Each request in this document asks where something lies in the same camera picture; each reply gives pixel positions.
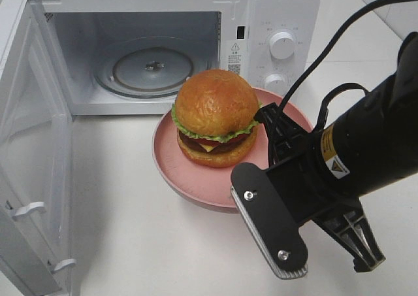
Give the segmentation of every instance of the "tomato slice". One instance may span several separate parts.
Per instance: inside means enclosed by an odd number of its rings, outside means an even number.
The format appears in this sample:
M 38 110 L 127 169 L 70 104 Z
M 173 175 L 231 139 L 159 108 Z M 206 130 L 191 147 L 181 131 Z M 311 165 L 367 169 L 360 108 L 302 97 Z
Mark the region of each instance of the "tomato slice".
M 244 139 L 248 136 L 249 136 L 249 134 L 239 134 L 237 137 L 231 138 L 227 142 L 224 142 L 224 144 L 237 142 L 237 141 L 240 141 L 240 140 L 242 140 L 242 139 Z M 209 140 L 209 139 L 205 139 L 205 138 L 197 138 L 197 139 L 193 138 L 192 140 L 194 140 L 195 142 L 198 142 L 199 144 L 207 144 L 208 146 L 218 146 L 218 145 L 222 144 L 219 141 Z

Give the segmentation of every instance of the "qr code sticker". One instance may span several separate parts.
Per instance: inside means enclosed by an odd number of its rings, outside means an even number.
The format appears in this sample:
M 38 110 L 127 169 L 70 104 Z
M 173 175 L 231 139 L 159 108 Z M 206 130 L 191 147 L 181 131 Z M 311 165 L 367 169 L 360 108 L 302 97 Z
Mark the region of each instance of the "qr code sticker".
M 239 75 L 241 73 L 241 64 L 228 64 L 228 71 Z

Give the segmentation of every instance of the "cheese slice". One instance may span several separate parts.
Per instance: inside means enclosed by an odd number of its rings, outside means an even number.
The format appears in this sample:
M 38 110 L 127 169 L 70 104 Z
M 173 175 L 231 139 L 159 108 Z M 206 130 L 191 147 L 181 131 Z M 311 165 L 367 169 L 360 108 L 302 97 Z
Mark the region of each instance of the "cheese slice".
M 201 144 L 201 143 L 199 143 L 199 144 L 203 149 L 206 150 L 206 152 L 211 152 L 213 149 L 215 149 L 217 146 L 219 146 L 218 144 L 215 145 L 215 146 L 210 146 L 208 144 Z

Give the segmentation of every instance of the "bottom bun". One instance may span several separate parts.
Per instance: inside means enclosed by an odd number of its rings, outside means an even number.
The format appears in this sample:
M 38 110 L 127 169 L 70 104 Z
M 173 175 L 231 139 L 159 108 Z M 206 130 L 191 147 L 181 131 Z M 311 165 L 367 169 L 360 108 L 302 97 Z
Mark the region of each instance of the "bottom bun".
M 257 138 L 257 126 L 258 125 L 254 126 L 251 134 L 249 134 L 248 138 L 239 146 L 231 151 L 220 154 L 210 154 L 190 149 L 183 143 L 178 135 L 178 132 L 177 142 L 183 154 L 197 164 L 206 165 L 208 167 L 230 167 L 231 165 L 236 165 L 239 161 L 241 161 L 248 154 L 251 148 L 253 148 L 255 139 Z

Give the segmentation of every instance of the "yellow warning sticker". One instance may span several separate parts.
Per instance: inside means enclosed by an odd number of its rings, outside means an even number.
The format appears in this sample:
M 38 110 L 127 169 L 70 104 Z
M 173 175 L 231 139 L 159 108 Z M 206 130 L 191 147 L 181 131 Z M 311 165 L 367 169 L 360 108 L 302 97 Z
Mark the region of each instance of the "yellow warning sticker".
M 338 179 L 343 178 L 350 173 L 349 169 L 342 163 L 342 160 L 336 153 L 332 139 L 334 124 L 331 124 L 324 130 L 321 137 L 321 153 L 329 171 Z

